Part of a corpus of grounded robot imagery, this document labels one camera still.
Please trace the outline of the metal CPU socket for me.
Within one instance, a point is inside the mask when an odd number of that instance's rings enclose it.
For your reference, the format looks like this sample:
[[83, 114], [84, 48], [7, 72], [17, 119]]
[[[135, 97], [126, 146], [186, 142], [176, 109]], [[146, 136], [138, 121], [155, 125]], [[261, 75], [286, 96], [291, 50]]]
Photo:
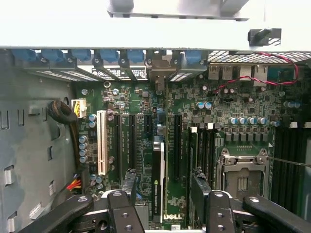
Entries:
[[221, 148], [216, 163], [215, 189], [242, 200], [247, 195], [269, 197], [270, 162], [266, 148]]

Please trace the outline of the cream PCI expansion slot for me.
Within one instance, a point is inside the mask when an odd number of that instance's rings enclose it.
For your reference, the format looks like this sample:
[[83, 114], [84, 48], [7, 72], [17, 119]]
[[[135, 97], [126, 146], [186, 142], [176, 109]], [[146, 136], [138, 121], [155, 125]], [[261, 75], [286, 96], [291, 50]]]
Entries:
[[108, 172], [107, 160], [107, 126], [106, 111], [97, 111], [97, 146], [98, 146], [98, 174], [106, 175]]

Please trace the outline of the CPU socket locking lever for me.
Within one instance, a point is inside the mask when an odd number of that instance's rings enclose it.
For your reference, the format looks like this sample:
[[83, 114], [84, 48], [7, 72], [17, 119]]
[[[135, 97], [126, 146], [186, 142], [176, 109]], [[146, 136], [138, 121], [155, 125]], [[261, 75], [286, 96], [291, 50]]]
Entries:
[[279, 162], [283, 162], [283, 163], [288, 163], [288, 164], [292, 164], [292, 165], [296, 165], [296, 166], [305, 166], [305, 167], [311, 168], [311, 164], [306, 164], [306, 163], [301, 163], [301, 162], [294, 162], [294, 161], [284, 160], [284, 159], [270, 157], [270, 156], [266, 156], [266, 158], [269, 159], [269, 160], [275, 160], [275, 161], [279, 161]]

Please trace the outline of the short black expansion slot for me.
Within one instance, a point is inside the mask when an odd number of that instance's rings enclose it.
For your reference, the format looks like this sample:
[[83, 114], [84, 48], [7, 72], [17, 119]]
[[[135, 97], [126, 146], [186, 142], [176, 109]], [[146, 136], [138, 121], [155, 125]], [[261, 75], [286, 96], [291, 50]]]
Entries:
[[152, 134], [153, 132], [153, 123], [151, 114], [144, 115], [144, 132], [148, 135]]

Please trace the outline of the grey power supply unit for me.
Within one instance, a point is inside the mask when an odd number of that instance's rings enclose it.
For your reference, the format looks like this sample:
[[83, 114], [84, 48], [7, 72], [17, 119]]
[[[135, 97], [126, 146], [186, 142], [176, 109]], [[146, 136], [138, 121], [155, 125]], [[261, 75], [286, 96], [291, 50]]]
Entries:
[[68, 82], [23, 72], [0, 50], [0, 233], [48, 212], [72, 178], [70, 130], [47, 115], [51, 101], [72, 97]]

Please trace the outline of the white power connector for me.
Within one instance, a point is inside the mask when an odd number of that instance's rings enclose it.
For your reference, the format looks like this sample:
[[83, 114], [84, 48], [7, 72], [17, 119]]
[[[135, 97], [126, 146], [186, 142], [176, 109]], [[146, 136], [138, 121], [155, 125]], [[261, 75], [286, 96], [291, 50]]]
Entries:
[[76, 114], [77, 118], [86, 117], [86, 100], [85, 99], [76, 99], [71, 100], [71, 109]]

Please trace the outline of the green motherboard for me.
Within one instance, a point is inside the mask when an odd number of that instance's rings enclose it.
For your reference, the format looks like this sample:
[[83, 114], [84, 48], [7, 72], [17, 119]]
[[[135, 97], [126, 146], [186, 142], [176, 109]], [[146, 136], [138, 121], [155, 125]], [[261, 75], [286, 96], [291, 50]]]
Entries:
[[[156, 110], [155, 85], [148, 80], [105, 79], [77, 85], [86, 100], [86, 117], [79, 121], [79, 155], [88, 167], [87, 191], [98, 198], [122, 187], [129, 166], [129, 115], [136, 116], [136, 204], [147, 214], [152, 230], [197, 229], [202, 226], [191, 199], [191, 172], [200, 167], [215, 189], [221, 148], [266, 148], [268, 156], [311, 163], [311, 83], [308, 73], [293, 84], [279, 86], [293, 73], [272, 68], [269, 82], [236, 80], [232, 75], [203, 74], [168, 82], [166, 178], [163, 223], [152, 221], [153, 136], [144, 132], [144, 115]], [[98, 174], [97, 111], [106, 111], [108, 172]], [[115, 169], [114, 115], [120, 115], [120, 173]], [[173, 177], [174, 115], [182, 117], [180, 178]], [[311, 177], [304, 166], [269, 160], [269, 198], [285, 209], [311, 218]]]

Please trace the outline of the black open PC case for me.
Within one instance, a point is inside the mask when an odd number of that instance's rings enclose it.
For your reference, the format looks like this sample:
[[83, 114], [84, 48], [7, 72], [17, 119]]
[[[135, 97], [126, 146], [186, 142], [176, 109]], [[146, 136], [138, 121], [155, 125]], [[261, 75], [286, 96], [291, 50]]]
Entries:
[[[0, 33], [0, 50], [10, 51], [14, 67], [23, 72], [68, 82], [73, 94], [71, 100], [79, 99], [77, 85], [81, 83], [102, 83], [107, 78], [150, 81], [147, 50], [164, 52], [163, 59], [171, 64], [168, 82], [177, 77], [191, 80], [201, 74], [214, 74], [267, 84], [267, 73], [276, 68], [293, 71], [288, 80], [276, 82], [279, 86], [302, 80], [304, 73], [309, 74], [311, 83], [311, 49], [285, 50], [282, 35], [283, 30], [279, 28], [249, 29], [245, 33], [233, 29], [225, 33], [213, 32], [204, 28], [176, 34], [173, 31], [154, 32], [150, 27], [142, 26], [122, 29], [92, 25], [86, 30], [72, 32], [18, 33], [16, 42], [8, 38], [7, 43], [4, 33]], [[72, 178], [56, 194], [49, 211], [74, 195], [91, 195], [86, 189], [88, 167], [79, 155], [81, 118], [72, 111], [71, 100], [53, 100], [47, 108], [48, 116], [68, 126], [75, 160]], [[98, 201], [103, 194], [98, 198], [91, 196]], [[152, 230], [144, 223], [147, 214], [136, 202], [135, 208], [145, 233], [206, 233], [204, 225], [197, 229]]]

